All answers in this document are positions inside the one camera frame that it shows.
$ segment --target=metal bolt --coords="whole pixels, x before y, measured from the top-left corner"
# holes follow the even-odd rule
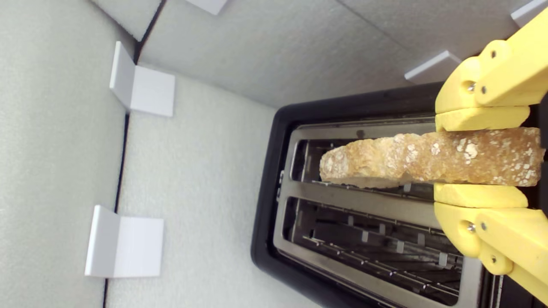
[[[470,231],[470,233],[474,233],[476,232],[476,225],[474,223],[469,223],[466,229]]]

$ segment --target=bread crust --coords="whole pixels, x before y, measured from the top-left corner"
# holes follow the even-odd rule
[[[358,187],[410,182],[534,186],[545,150],[538,128],[398,134],[365,139],[323,155],[323,181]]]

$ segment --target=white plastic bracket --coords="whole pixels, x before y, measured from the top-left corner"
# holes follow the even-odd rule
[[[548,8],[548,0],[533,0],[510,14],[520,28],[523,28],[531,19],[535,18],[545,8]]]
[[[449,51],[444,51],[407,72],[404,77],[414,84],[444,81],[462,61]]]
[[[219,15],[222,7],[225,6],[227,0],[187,0],[195,6],[210,12],[213,15]]]
[[[173,116],[175,76],[135,65],[122,42],[116,42],[110,89],[129,111]]]
[[[86,276],[159,276],[164,220],[120,216],[102,206],[93,210]]]

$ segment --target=toaster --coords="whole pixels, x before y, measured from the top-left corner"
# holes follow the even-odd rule
[[[281,108],[261,180],[255,265],[325,307],[544,307],[459,253],[436,220],[431,184],[360,189],[319,176],[322,155],[336,147],[434,132],[441,86]],[[527,126],[539,126],[537,114],[532,107]],[[538,201],[538,187],[522,191]]]

